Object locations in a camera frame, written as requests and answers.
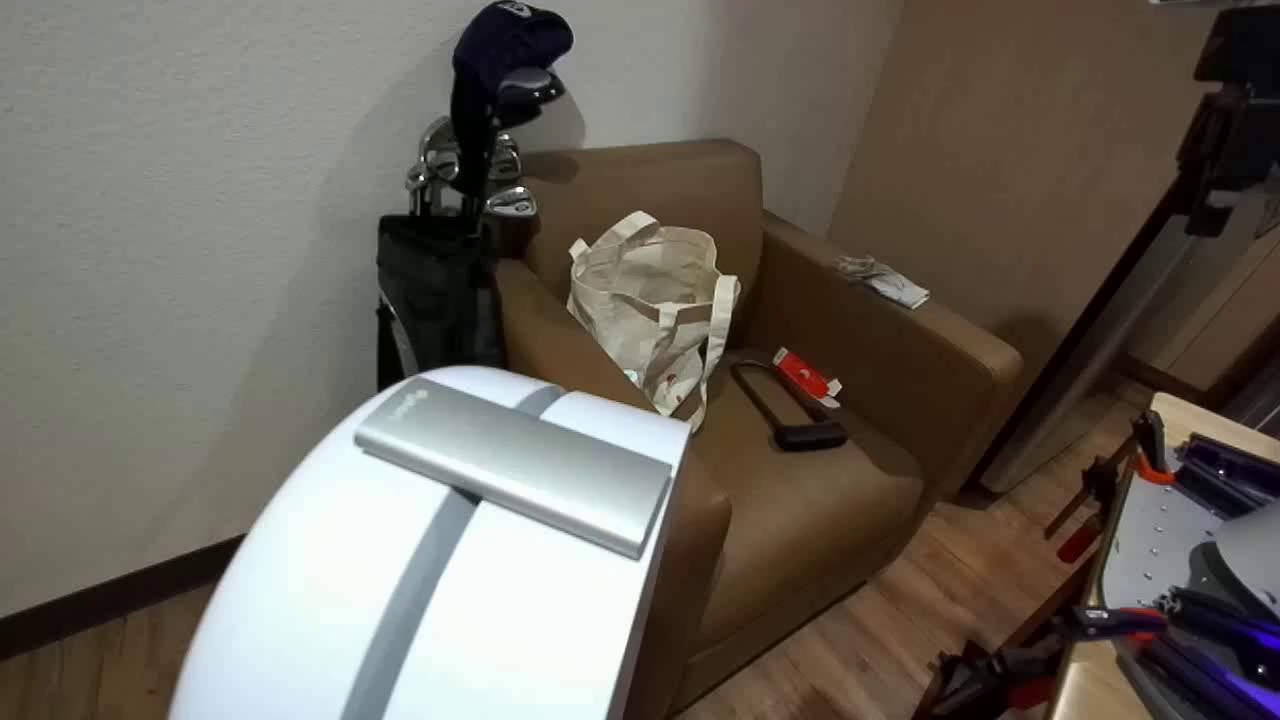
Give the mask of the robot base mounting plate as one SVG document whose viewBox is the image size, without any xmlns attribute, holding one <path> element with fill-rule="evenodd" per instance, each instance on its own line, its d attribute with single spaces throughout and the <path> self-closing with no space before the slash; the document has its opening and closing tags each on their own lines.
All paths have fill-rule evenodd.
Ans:
<svg viewBox="0 0 1280 720">
<path fill-rule="evenodd" d="M 1264 641 L 1225 670 L 1275 709 L 1280 440 L 1173 394 L 1158 394 L 1148 414 L 1173 480 L 1131 478 L 1120 492 L 1102 602 L 1129 607 L 1194 588 L 1254 614 Z"/>
</svg>

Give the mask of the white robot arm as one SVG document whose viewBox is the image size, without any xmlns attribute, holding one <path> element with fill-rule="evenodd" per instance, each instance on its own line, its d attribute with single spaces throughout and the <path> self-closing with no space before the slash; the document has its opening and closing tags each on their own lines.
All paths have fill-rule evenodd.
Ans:
<svg viewBox="0 0 1280 720">
<path fill-rule="evenodd" d="M 505 367 L 384 388 L 236 549 L 169 720 L 619 720 L 685 450 Z"/>
</svg>

